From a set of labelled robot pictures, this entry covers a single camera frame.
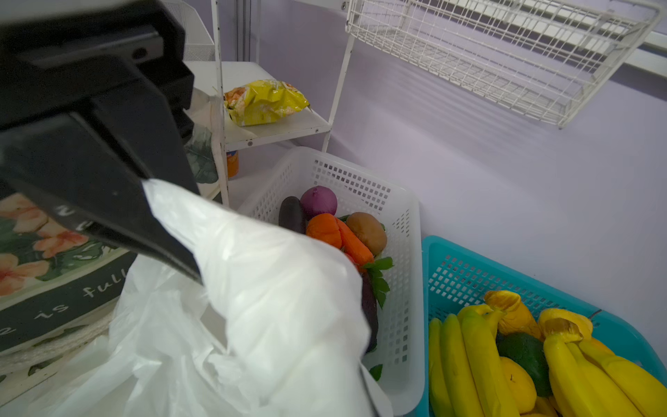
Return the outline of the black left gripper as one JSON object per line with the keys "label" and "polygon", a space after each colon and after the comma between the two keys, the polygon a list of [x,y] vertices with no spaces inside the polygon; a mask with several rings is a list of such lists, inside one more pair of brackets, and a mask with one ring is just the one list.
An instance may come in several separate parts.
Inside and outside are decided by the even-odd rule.
{"label": "black left gripper", "polygon": [[68,229],[199,281],[143,188],[197,191],[186,38],[162,1],[3,1],[1,177]]}

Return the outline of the canvas floral tote bag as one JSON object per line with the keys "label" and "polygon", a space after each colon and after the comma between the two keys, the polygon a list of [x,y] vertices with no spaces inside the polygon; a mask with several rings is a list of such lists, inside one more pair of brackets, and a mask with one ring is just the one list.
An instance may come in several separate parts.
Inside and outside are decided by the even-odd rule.
{"label": "canvas floral tote bag", "polygon": [[1,401],[103,333],[140,254],[68,229],[1,177]]}

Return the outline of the white plastic grocery bag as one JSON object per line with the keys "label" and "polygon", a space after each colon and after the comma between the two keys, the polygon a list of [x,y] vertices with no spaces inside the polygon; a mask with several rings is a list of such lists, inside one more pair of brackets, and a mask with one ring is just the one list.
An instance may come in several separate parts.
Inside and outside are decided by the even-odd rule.
{"label": "white plastic grocery bag", "polygon": [[362,280],[335,248],[160,180],[153,215],[201,284],[147,257],[109,333],[74,356],[27,416],[389,416],[362,365]]}

